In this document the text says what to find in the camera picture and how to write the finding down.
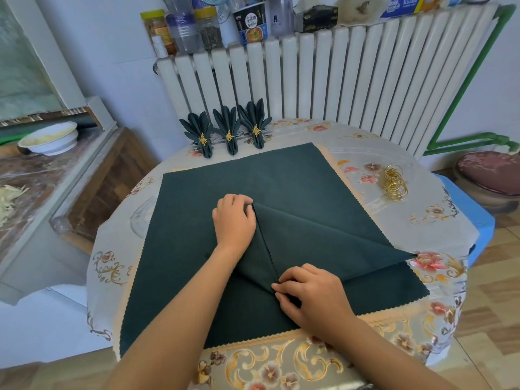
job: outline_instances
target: wooden floor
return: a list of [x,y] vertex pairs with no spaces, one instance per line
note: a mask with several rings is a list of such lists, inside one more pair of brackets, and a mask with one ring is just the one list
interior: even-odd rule
[[[433,367],[462,390],[520,390],[520,209],[497,215],[495,237],[469,272],[449,355]],[[97,390],[111,349],[0,370],[0,390]]]

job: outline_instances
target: pink cushion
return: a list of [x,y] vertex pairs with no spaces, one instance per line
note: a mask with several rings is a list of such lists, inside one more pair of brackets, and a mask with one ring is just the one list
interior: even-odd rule
[[493,151],[471,152],[457,162],[459,172],[485,189],[520,195],[520,156]]

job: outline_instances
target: plastic tablecloth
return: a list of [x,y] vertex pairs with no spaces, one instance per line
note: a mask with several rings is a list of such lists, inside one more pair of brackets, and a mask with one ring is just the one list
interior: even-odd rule
[[[398,249],[416,252],[408,264],[430,290],[424,309],[399,320],[372,324],[374,330],[405,352],[426,361],[449,345],[466,295],[467,255],[478,231],[451,200],[442,182],[403,148],[358,128],[309,119],[273,121],[265,134],[266,150],[313,142],[326,147],[348,177],[361,204]],[[259,153],[250,135],[237,134],[239,151],[213,141],[206,159],[191,145],[144,177],[98,230],[87,272],[88,324],[112,342],[114,317],[148,229],[162,175]],[[409,193],[391,200],[381,187],[385,167],[397,165]],[[372,388],[355,367],[320,339],[297,332],[291,339],[268,337],[247,346],[204,350],[193,388],[285,390]]]

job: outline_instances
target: radiator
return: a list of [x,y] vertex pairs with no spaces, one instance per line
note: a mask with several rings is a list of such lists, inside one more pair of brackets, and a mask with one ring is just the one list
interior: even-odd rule
[[274,120],[372,131],[424,153],[491,25],[496,4],[460,5],[372,26],[269,38],[159,65],[178,117],[264,99]]

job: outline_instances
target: cushion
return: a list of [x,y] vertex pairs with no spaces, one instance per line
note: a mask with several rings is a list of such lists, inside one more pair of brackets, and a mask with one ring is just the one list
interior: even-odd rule
[[457,162],[459,172],[480,187],[508,196],[520,195],[520,156],[472,152]]
[[313,144],[165,174],[121,327],[124,354],[216,246],[211,216],[226,193],[253,198],[257,228],[232,273],[205,348],[297,328],[270,285],[306,262],[340,277],[357,315],[428,295]]

